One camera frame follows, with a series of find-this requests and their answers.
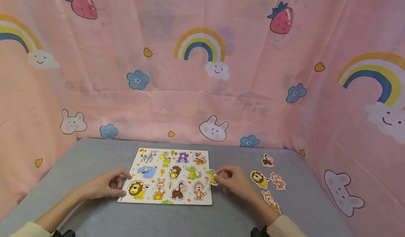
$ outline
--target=rainbow print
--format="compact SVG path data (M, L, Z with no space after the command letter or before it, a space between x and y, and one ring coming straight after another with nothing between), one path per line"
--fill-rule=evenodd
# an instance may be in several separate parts
M207 50L208 61L224 62L224 42L215 31L203 27L191 29L181 36L175 48L174 58L188 60L191 50L196 47Z
M10 15L0 14L0 40L5 39L18 41L27 53L42 49L39 40L27 26Z
M347 88L360 77L378 81L382 92L378 102L387 107L405 106L405 59L392 53L365 53L352 59L338 77L338 82Z

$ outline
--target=strawberry print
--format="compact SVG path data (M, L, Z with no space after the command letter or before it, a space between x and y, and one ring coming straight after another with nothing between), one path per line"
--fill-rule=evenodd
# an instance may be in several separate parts
M93 0L66 0L72 3L72 10L80 17L95 20L97 19L96 6Z
M273 13L267 18L271 19L270 30L277 34L287 34L293 26L293 9L288 7L288 3L280 2L277 8L273 8Z

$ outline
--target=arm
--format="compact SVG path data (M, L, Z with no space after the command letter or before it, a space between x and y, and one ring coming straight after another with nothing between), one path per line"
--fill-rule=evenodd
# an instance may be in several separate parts
M51 210L46 212L35 223L27 223L11 237L48 237L54 232L67 215L81 202L86 199L98 199L101 197L122 197L126 195L122 191L121 175L131 179L132 176L123 168L101 174L97 178L66 194Z
M306 237L287 216L279 215L252 187L243 170L237 165L226 165L217 169L214 179L230 191L245 199L259 213L272 237Z

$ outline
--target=blue flower print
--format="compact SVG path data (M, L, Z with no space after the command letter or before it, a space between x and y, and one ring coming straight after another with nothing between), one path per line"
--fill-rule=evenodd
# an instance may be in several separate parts
M302 83L290 87L288 90L287 103L295 103L300 97L307 94L307 89L303 87Z
M115 136L118 135L118 129L114 127L112 123L108 124L106 127L101 126L100 127L100 135L101 138L110 138L110 139L115 139Z
M129 80L129 86L132 89L144 90L149 83L149 76L143 74L143 72L136 70L134 73L128 73L127 79Z
M260 143L260 140L255 135L250 135L249 138L243 137L240 139L240 146L242 147L254 147Z

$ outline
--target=cartoon zebra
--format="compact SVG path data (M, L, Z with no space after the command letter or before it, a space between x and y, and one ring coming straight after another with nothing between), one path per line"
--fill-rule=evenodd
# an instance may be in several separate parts
M149 153L149 155L141 154L141 162L145 161L145 163L151 162L153 157L156 156L157 151L153 150Z

